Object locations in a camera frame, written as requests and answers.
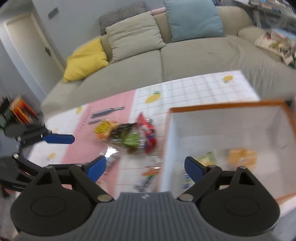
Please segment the yellow snack packet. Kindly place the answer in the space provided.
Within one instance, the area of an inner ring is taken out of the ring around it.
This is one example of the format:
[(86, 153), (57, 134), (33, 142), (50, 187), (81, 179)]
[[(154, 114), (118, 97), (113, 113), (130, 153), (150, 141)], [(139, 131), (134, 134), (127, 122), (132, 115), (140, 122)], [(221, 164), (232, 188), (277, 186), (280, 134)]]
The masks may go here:
[(102, 141), (109, 138), (111, 132), (118, 126), (116, 121), (112, 120), (101, 120), (94, 129), (95, 136)]

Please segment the red snack packet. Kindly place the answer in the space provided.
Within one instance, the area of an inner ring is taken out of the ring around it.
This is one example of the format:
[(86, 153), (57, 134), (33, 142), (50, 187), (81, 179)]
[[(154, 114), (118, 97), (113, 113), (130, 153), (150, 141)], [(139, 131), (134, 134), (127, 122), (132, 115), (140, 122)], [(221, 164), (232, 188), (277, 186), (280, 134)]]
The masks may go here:
[(135, 124), (140, 132), (140, 146), (143, 146), (144, 152), (149, 154), (157, 145), (156, 129), (152, 120), (145, 118), (144, 114), (140, 113)]

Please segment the orange stool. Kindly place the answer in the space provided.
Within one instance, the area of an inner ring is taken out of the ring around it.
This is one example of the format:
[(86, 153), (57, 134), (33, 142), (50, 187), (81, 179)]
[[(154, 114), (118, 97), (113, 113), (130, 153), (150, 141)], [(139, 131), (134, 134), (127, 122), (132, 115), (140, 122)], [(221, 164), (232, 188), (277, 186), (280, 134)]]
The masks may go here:
[(11, 102), (10, 110), (22, 125), (33, 123), (38, 119), (34, 110), (20, 96)]

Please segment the pink and white tablecloth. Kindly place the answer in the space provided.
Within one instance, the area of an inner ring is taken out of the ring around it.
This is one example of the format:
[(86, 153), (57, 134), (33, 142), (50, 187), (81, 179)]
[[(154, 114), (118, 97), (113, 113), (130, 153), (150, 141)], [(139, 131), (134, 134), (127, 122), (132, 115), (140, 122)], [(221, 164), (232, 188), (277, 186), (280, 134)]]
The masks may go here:
[(29, 160), (51, 164), (107, 159), (98, 185), (110, 195), (154, 191), (161, 170), (167, 113), (170, 108), (258, 101), (240, 71), (172, 80), (103, 98), (45, 120), (54, 133), (72, 134), (72, 144), (35, 144)]

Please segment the orange cardboard box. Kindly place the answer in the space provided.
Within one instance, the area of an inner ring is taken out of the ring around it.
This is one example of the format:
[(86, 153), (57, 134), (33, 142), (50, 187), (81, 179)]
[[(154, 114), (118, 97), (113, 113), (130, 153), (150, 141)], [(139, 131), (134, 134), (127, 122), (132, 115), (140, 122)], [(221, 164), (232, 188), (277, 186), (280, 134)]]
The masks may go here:
[(256, 152), (249, 170), (277, 200), (295, 195), (295, 119), (283, 101), (197, 105), (169, 110), (160, 191), (182, 192), (184, 161), (212, 152), (216, 165), (233, 170), (232, 149)]

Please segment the cream door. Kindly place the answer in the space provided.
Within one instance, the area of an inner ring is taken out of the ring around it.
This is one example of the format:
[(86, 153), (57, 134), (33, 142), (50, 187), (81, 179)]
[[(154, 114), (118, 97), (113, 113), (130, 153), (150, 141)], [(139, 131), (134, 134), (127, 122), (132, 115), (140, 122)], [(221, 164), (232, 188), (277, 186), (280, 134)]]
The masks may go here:
[(43, 101), (61, 80), (64, 66), (33, 13), (3, 23), (9, 43), (4, 46), (17, 70), (38, 100)]

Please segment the yellow cushion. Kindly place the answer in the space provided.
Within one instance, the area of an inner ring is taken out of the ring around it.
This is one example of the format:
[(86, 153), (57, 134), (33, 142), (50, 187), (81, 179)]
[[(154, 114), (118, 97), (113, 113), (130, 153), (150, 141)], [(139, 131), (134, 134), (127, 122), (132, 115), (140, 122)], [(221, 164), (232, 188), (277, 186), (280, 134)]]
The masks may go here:
[(102, 41), (95, 38), (81, 45), (67, 58), (63, 79), (65, 82), (83, 80), (108, 65)]

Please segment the beige cushion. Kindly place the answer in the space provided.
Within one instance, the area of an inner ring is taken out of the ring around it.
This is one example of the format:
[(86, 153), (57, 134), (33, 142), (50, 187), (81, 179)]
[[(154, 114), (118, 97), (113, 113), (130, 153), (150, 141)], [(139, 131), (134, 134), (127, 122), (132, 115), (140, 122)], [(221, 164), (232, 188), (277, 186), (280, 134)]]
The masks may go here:
[(107, 27), (106, 33), (114, 63), (166, 46), (150, 11), (119, 21)]

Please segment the beige sofa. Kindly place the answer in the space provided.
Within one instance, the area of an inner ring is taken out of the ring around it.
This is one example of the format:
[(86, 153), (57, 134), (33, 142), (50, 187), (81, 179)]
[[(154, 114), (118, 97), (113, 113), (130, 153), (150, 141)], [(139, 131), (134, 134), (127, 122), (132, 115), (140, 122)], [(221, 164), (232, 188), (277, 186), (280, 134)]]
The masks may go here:
[(237, 6), (217, 8), (225, 35), (172, 42), (168, 17), (155, 15), (166, 46), (111, 63), (74, 82), (60, 80), (45, 100), (45, 117), (133, 89), (179, 78), (240, 70), (263, 99), (290, 100), (295, 96), (295, 69), (280, 57), (257, 48), (264, 30), (255, 27), (247, 12)]

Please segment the grey cushion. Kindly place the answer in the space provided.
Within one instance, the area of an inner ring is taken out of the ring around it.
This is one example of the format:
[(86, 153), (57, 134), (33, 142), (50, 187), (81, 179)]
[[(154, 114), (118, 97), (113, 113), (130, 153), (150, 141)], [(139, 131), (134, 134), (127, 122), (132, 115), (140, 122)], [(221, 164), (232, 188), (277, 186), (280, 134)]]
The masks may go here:
[(137, 3), (133, 3), (128, 6), (124, 6), (122, 8), (105, 13), (98, 19), (100, 23), (100, 35), (106, 35), (107, 27), (112, 26), (115, 23), (118, 23), (127, 18), (145, 13), (146, 11), (147, 10), (145, 1), (139, 1)]

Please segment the printed tote bag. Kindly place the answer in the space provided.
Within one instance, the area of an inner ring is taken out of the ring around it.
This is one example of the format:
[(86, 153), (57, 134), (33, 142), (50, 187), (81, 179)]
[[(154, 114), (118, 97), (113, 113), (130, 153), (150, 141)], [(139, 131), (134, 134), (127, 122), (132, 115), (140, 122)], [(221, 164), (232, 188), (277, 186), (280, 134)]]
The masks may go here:
[(255, 41), (255, 46), (276, 54), (285, 65), (295, 68), (295, 34), (270, 29)]

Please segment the light blue cushion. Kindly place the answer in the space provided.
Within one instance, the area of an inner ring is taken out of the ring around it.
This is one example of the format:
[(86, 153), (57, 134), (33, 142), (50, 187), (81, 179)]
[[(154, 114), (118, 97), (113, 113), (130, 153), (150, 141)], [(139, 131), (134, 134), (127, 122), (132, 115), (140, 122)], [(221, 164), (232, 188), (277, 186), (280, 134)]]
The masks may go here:
[(171, 41), (223, 37), (224, 28), (212, 1), (164, 1)]

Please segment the pink cushion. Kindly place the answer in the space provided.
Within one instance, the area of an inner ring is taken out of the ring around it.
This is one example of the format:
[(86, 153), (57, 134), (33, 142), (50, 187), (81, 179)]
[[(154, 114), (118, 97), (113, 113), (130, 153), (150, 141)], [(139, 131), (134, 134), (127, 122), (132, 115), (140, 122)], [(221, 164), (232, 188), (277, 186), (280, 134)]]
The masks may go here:
[(152, 13), (153, 16), (159, 15), (159, 14), (163, 14), (165, 12), (166, 12), (166, 8), (165, 7), (158, 8), (158, 9), (152, 9), (151, 10), (151, 13)]

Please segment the cluttered desk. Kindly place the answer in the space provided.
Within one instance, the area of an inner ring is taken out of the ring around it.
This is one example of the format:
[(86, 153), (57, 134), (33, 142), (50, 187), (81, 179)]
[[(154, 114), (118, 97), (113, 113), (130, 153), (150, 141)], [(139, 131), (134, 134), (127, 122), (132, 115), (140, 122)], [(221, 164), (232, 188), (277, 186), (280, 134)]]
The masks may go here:
[(250, 8), (257, 27), (262, 23), (271, 28), (295, 28), (295, 12), (288, 1), (234, 1)]

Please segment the grey wall switch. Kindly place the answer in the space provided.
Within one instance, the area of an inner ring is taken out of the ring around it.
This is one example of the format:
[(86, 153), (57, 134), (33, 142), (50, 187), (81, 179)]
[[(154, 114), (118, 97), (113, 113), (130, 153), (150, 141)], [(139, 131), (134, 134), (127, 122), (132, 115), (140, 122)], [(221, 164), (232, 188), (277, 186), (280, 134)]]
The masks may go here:
[(58, 13), (59, 13), (58, 8), (54, 8), (53, 10), (51, 10), (51, 11), (48, 13), (48, 18), (49, 18), (49, 19), (52, 19), (52, 18), (55, 17)]

